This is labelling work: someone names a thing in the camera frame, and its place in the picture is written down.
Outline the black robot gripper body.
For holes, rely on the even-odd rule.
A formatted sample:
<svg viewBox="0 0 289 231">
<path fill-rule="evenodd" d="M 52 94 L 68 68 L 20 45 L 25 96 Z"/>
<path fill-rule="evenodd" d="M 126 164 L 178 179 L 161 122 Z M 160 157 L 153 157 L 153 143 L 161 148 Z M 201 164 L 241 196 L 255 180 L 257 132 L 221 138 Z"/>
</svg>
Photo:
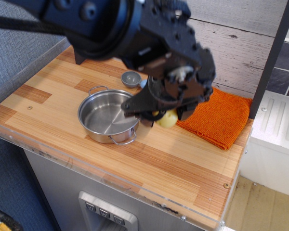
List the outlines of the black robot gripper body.
<svg viewBox="0 0 289 231">
<path fill-rule="evenodd" d="M 120 56 L 128 69 L 147 74 L 147 84 L 122 104 L 126 115 L 168 111 L 207 101 L 216 76 L 209 49 L 196 42 L 183 0 L 136 2 L 140 21 L 131 44 Z"/>
</svg>

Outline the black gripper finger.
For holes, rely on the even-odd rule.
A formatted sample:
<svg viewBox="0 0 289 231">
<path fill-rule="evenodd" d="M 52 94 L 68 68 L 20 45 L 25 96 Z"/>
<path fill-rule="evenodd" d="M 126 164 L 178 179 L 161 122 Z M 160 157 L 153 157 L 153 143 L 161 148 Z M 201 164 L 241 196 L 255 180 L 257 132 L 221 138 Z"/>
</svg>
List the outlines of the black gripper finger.
<svg viewBox="0 0 289 231">
<path fill-rule="evenodd" d="M 187 120 L 195 111 L 197 103 L 190 103 L 176 108 L 178 120 Z"/>
<path fill-rule="evenodd" d="M 166 111 L 157 111 L 157 112 L 145 111 L 135 113 L 135 116 L 140 119 L 140 122 L 144 126 L 153 127 L 154 122 L 160 120 L 165 114 Z"/>
</svg>

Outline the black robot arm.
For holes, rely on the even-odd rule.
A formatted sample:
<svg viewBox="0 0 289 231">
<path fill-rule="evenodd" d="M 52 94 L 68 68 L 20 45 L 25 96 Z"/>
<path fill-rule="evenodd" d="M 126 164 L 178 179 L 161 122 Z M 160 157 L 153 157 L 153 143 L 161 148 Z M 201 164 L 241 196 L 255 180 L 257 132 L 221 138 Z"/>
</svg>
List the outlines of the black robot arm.
<svg viewBox="0 0 289 231">
<path fill-rule="evenodd" d="M 144 89 L 121 105 L 128 116 L 156 121 L 175 109 L 178 118 L 186 120 L 213 92 L 213 56 L 196 42 L 184 0 L 16 0 L 14 4 L 63 33 L 82 57 L 116 57 L 128 69 L 147 74 Z"/>
</svg>

